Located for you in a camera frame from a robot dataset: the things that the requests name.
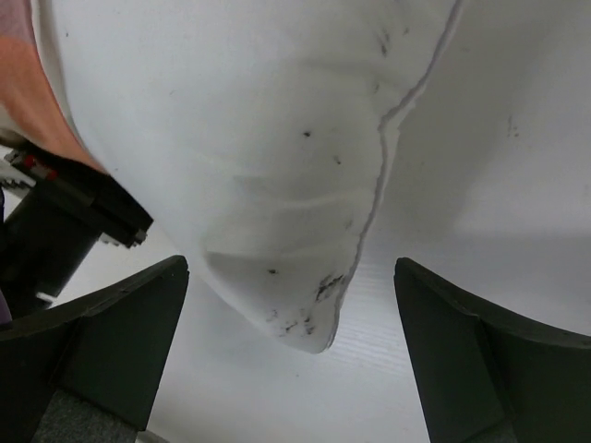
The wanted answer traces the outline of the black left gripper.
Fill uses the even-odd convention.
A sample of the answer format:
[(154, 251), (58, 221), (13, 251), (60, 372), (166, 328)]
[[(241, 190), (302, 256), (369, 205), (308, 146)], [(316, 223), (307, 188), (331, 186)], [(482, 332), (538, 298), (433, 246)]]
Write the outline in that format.
[(1, 159), (1, 316), (48, 308), (97, 242), (142, 244), (153, 219), (114, 178), (37, 147)]

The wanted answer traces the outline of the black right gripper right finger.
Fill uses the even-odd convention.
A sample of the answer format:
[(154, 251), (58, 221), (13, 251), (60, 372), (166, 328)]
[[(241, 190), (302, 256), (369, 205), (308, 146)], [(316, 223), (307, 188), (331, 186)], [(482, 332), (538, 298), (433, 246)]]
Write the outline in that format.
[(587, 442), (590, 339), (469, 293), (410, 258), (394, 289), (432, 442)]

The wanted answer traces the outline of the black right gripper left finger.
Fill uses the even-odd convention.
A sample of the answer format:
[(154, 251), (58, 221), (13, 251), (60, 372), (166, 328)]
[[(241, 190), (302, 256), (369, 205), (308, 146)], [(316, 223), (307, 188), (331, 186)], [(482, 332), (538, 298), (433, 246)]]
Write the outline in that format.
[(1, 327), (4, 442), (133, 442), (149, 422), (187, 294), (187, 261)]

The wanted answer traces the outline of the orange grey checked pillowcase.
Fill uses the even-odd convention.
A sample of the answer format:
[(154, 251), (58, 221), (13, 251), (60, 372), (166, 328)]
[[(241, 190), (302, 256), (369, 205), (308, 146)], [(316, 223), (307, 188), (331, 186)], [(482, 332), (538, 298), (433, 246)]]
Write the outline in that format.
[(51, 154), (102, 172), (80, 145), (42, 68), (30, 1), (1, 3), (1, 144), (31, 142)]

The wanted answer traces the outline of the white pillow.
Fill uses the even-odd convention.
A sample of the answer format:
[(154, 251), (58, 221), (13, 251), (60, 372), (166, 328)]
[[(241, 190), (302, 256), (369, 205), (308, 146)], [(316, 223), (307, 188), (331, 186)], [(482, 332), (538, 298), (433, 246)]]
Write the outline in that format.
[(256, 329), (321, 353), (461, 1), (36, 1), (82, 146)]

